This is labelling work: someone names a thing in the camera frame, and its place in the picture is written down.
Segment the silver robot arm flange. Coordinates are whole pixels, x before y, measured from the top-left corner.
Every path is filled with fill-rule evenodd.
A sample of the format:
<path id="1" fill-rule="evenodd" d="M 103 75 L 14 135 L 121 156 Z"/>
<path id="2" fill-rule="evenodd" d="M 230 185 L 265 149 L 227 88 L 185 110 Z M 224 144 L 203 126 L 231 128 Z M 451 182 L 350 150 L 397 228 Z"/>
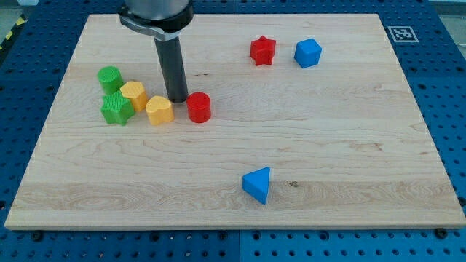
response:
<path id="1" fill-rule="evenodd" d="M 190 24 L 194 7 L 192 0 L 124 0 L 118 15 L 131 31 L 169 41 Z"/>

